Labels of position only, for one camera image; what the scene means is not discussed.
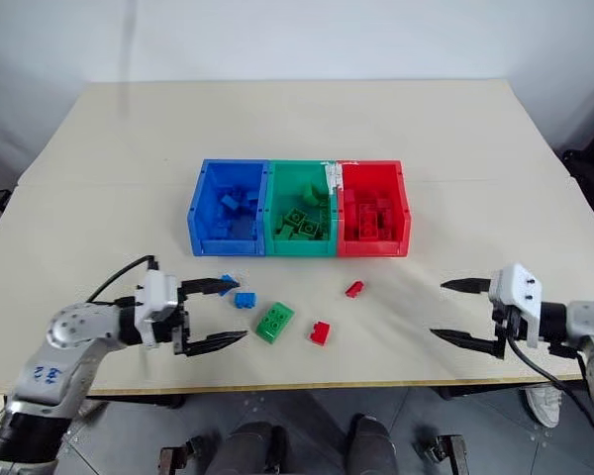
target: white sneaker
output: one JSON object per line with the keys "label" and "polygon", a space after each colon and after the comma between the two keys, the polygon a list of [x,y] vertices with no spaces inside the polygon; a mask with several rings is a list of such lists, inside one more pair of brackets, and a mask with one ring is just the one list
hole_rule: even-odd
{"label": "white sneaker", "polygon": [[537,420],[547,428],[558,426],[562,392],[552,385],[526,388],[526,399]]}

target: gray floor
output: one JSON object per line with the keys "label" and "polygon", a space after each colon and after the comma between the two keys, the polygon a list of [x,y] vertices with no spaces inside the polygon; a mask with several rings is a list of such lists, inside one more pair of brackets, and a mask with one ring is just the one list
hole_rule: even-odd
{"label": "gray floor", "polygon": [[[224,438],[245,422],[288,429],[300,473],[343,474],[342,448],[355,413],[379,418],[391,431],[401,474],[449,474],[416,454],[419,433],[461,433],[471,475],[594,475],[594,434],[565,397],[555,429],[535,424],[519,390],[445,401],[428,388],[272,391],[189,396],[177,410],[111,403],[66,437],[57,473],[155,474],[161,447],[193,435]],[[191,463],[177,473],[200,473]]]}

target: blue storage bin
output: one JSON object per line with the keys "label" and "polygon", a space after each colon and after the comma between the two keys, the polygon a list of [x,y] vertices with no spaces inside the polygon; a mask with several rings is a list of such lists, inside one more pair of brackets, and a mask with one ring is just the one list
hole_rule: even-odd
{"label": "blue storage bin", "polygon": [[187,214],[195,255],[264,255],[268,160],[205,160]]}

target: plastic bin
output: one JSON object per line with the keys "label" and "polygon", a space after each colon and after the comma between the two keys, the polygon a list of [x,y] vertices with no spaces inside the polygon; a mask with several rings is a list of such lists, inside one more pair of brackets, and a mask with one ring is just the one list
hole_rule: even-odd
{"label": "plastic bin", "polygon": [[195,255],[264,255],[268,160],[205,160],[187,225]]}
{"label": "plastic bin", "polygon": [[322,161],[271,161],[264,207],[267,255],[337,254],[337,190]]}
{"label": "plastic bin", "polygon": [[412,217],[399,161],[342,161],[339,256],[404,257]]}

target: white table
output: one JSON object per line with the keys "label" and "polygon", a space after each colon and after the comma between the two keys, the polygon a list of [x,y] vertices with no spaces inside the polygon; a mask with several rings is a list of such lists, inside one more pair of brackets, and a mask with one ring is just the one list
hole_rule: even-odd
{"label": "white table", "polygon": [[[594,215],[503,81],[137,84],[122,91],[125,115],[119,91],[84,91],[0,221],[0,392],[54,312],[146,253],[178,278],[229,273],[257,293],[250,311],[193,297],[199,338],[252,330],[275,301],[295,316],[274,345],[251,334],[189,359],[168,344],[113,353],[93,393],[531,381],[511,354],[495,360],[429,332],[492,335],[485,297],[440,283],[521,261],[547,300],[594,299]],[[185,216],[205,157],[399,158],[409,257],[194,257]],[[140,276],[107,296],[130,295]],[[366,288],[348,299],[357,279]],[[317,320],[333,327],[323,348],[307,339]],[[578,372],[543,348],[529,354],[556,375]]]}

